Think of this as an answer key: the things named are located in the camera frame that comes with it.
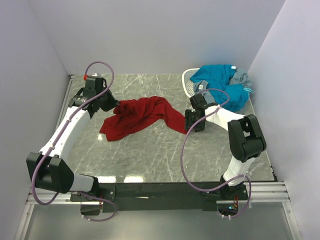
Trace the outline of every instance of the marble floor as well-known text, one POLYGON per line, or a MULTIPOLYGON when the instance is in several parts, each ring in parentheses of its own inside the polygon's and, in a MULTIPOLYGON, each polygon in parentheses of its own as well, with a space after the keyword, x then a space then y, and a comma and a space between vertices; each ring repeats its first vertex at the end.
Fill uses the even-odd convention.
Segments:
MULTIPOLYGON (((103 76, 110 82, 110 75, 103 76)), ((181 78, 181 74, 118 74, 110 89, 117 100, 162 96, 184 114, 190 103, 181 78)), ((70 98, 84 85, 80 76, 71 78, 62 116, 70 98)), ((249 101, 240 113, 253 114, 249 101)), ((106 182, 184 181, 179 162, 184 134, 158 120, 140 132, 108 142, 99 130, 104 120, 112 115, 112 110, 98 111, 80 133, 67 160, 73 171, 102 176, 106 182)), ((232 157, 228 132, 207 122, 205 131, 190 135, 183 157, 185 171, 191 181, 219 181, 232 157)), ((266 152, 251 165, 248 176, 252 181, 274 180, 266 152)))

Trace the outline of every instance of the white wall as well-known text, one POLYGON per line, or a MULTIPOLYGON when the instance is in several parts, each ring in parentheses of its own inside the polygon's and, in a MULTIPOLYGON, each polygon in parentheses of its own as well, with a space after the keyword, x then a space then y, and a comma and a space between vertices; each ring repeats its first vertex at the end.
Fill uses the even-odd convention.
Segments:
POLYGON ((319 239, 320 1, 286 0, 249 74, 275 173, 305 240, 319 239))
POLYGON ((0 1, 0 239, 13 239, 30 179, 26 157, 50 138, 68 75, 27 0, 0 1))
POLYGON ((69 74, 96 60, 116 73, 249 69, 284 1, 29 0, 69 74))

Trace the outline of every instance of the black metal base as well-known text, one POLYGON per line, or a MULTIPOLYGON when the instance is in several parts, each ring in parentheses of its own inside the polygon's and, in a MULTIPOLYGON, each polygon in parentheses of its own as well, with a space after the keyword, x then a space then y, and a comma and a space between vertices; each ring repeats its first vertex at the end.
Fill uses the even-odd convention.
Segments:
MULTIPOLYGON (((194 182, 194 185, 202 189, 211 189, 220 184, 219 181, 194 182)), ((198 192, 186 182, 100 183, 99 187, 103 198, 114 202, 119 211, 187 209, 217 211, 217 201, 219 200, 233 201, 236 195, 239 200, 248 199, 246 186, 243 184, 209 193, 198 192)), ((90 202, 95 200, 72 194, 70 201, 90 202)), ((103 213, 113 211, 112 205, 103 204, 103 213)))

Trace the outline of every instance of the blue cloth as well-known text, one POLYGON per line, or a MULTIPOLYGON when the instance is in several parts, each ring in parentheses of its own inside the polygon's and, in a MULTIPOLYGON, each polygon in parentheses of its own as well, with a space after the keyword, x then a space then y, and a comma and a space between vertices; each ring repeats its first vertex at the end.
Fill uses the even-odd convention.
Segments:
MULTIPOLYGON (((236 72, 231 67, 232 65, 205 65, 190 77, 190 80, 194 83, 204 80, 208 82, 208 89, 213 88, 225 91, 229 95, 230 100, 223 108, 236 112, 246 104, 249 99, 249 93, 244 90, 242 84, 229 85, 229 79, 236 72)), ((223 92, 210 90, 210 93, 218 104, 222 104, 228 99, 223 92)))
MULTIPOLYGON (((207 89, 207 85, 208 85, 207 81, 199 81, 199 82, 194 83, 193 84, 194 93, 197 94, 198 92, 200 92, 204 89, 207 89)), ((216 102, 214 97, 211 95, 211 93, 209 91, 203 91, 201 94, 208 104, 216 102)))

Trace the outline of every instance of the gray cloth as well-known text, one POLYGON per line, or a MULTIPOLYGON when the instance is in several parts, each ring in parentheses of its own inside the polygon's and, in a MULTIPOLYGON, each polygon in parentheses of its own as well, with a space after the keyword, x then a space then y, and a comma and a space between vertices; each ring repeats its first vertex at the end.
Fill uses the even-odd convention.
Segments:
POLYGON ((251 89, 252 82, 248 77, 248 73, 243 68, 236 69, 235 74, 233 75, 232 78, 230 78, 229 85, 234 85, 234 84, 242 84, 243 89, 245 91, 253 93, 251 89))
MULTIPOLYGON (((193 91, 195 94, 198 92, 207 89, 208 82, 207 81, 199 81, 193 84, 193 91)), ((215 98, 211 95, 209 91, 204 91, 201 93, 208 104, 215 103, 215 98)))

